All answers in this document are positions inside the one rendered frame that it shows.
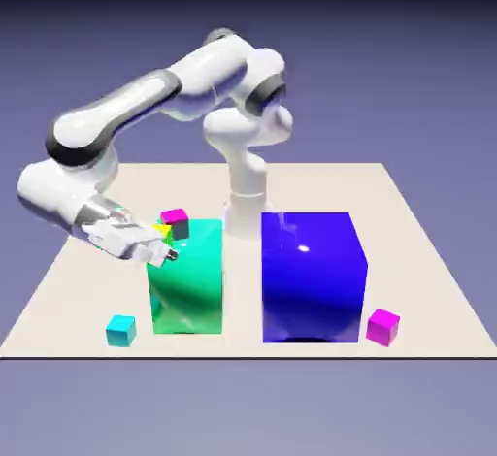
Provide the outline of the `small magenta cube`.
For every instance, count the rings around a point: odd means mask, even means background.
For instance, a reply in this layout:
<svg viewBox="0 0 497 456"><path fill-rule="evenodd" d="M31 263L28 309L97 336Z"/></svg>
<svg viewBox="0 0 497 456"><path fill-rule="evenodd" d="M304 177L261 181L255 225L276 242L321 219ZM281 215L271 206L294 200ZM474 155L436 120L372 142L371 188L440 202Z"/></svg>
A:
<svg viewBox="0 0 497 456"><path fill-rule="evenodd" d="M189 237L189 218L184 209L162 211L160 221L171 227L174 240L185 240Z"/></svg>
<svg viewBox="0 0 497 456"><path fill-rule="evenodd" d="M368 319L366 338L389 347L397 336L399 323L399 315L385 309L376 309Z"/></svg>

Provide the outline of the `large blue box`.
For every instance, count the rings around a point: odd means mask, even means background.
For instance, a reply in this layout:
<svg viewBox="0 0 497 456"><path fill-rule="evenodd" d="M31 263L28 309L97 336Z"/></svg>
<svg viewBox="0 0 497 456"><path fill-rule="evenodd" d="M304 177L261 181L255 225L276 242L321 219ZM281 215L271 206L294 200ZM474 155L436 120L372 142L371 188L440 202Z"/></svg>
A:
<svg viewBox="0 0 497 456"><path fill-rule="evenodd" d="M261 215L262 336L358 341L368 261L347 212Z"/></svg>

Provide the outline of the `small cyan cube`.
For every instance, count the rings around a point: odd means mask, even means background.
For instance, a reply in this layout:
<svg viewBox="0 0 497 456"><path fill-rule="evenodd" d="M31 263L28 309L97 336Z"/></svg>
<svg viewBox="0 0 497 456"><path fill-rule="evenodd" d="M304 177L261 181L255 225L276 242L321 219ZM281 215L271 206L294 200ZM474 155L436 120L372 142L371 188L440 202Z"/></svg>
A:
<svg viewBox="0 0 497 456"><path fill-rule="evenodd" d="M109 346L129 347L136 337L136 319L131 315L115 314L106 327Z"/></svg>

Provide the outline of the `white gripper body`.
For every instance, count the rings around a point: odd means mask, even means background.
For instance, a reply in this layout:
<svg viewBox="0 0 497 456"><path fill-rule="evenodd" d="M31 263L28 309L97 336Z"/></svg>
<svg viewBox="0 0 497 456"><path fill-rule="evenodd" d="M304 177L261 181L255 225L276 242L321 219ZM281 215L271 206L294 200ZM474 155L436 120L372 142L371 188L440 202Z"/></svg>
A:
<svg viewBox="0 0 497 456"><path fill-rule="evenodd" d="M158 231L144 223L120 223L100 219L82 224L87 240L118 259L133 259L133 249L139 243L162 240Z"/></svg>

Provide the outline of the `small yellow cube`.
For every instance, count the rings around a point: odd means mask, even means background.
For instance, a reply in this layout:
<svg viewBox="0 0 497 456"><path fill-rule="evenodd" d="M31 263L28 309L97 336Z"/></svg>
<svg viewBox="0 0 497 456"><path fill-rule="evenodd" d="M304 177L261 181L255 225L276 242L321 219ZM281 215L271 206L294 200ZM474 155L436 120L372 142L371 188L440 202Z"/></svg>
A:
<svg viewBox="0 0 497 456"><path fill-rule="evenodd" d="M172 245L174 242L172 226L163 223L152 224L151 227L158 231L162 237L162 242L166 245Z"/></svg>

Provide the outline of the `large green box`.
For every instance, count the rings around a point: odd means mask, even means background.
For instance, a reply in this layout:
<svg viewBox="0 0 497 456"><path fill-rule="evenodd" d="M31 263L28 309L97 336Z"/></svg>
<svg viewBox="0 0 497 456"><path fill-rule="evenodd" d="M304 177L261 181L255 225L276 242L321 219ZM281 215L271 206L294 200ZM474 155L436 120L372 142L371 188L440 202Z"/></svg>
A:
<svg viewBox="0 0 497 456"><path fill-rule="evenodd" d="M157 335L219 335L223 317L223 231L218 219L191 219L179 253L147 266L152 329Z"/></svg>

